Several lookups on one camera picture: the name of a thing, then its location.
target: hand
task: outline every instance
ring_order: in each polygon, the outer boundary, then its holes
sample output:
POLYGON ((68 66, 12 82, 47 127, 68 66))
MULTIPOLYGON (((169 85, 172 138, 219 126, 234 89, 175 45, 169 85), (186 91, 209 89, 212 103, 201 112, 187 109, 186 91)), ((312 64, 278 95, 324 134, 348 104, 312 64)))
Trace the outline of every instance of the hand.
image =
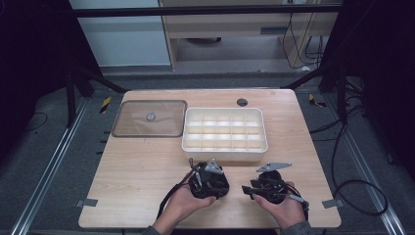
MULTIPOLYGON (((286 183, 294 187, 293 182, 286 183)), ((281 204, 272 204, 259 195, 254 195, 254 199, 275 218, 282 230, 286 230, 300 222, 305 222, 301 204, 290 197, 286 197, 281 204)))
POLYGON ((199 209, 207 208, 214 201, 215 197, 195 198, 188 185, 182 186, 171 195, 164 212, 153 227, 162 235, 170 234, 180 221, 199 209))

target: clear plastic lid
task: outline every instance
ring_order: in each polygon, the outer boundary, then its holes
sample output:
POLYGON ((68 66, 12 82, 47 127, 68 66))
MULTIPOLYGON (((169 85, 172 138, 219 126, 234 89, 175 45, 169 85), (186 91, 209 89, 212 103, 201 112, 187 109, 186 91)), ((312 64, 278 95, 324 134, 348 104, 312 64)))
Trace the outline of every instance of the clear plastic lid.
POLYGON ((184 100, 135 100, 121 104, 114 137, 180 137, 187 103, 184 100))

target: sleeve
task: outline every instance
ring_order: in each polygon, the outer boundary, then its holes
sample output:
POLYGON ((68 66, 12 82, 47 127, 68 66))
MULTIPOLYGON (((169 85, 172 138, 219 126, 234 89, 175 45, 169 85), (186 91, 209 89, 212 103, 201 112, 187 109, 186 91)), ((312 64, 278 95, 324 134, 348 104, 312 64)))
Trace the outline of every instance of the sleeve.
POLYGON ((152 226, 148 226, 141 235, 160 235, 160 233, 152 226))
POLYGON ((313 235, 314 232, 308 222, 301 222, 284 230, 281 235, 313 235))

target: metal bracket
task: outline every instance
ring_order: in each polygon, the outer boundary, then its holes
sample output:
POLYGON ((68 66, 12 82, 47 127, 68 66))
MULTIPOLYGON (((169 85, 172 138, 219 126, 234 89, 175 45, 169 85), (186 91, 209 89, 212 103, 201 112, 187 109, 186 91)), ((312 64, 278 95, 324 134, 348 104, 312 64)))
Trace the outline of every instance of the metal bracket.
POLYGON ((210 173, 217 173, 217 174, 223 174, 223 170, 219 167, 219 165, 216 163, 214 159, 212 159, 207 166, 205 166, 205 171, 210 173))
POLYGON ((84 206, 87 207, 96 207, 98 204, 98 200, 96 199, 85 199, 85 200, 78 200, 75 203, 77 208, 83 208, 84 206))
POLYGON ((345 205, 345 203, 343 203, 342 200, 336 200, 336 199, 323 201, 322 204, 325 209, 333 208, 333 207, 341 208, 342 206, 345 205))
POLYGON ((272 171, 272 170, 276 170, 280 168, 289 167, 291 165, 293 164, 292 163, 270 163, 268 162, 267 164, 258 168, 256 172, 268 172, 268 171, 272 171))

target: person's left hand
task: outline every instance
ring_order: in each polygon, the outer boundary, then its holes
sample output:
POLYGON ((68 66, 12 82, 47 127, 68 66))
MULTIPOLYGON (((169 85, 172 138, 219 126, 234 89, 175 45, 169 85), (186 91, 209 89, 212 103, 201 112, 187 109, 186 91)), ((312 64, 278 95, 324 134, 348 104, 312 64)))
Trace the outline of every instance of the person's left hand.
POLYGON ((207 208, 216 201, 215 197, 195 198, 189 185, 181 186, 168 200, 167 206, 153 227, 160 234, 170 234, 174 227, 193 212, 207 208))

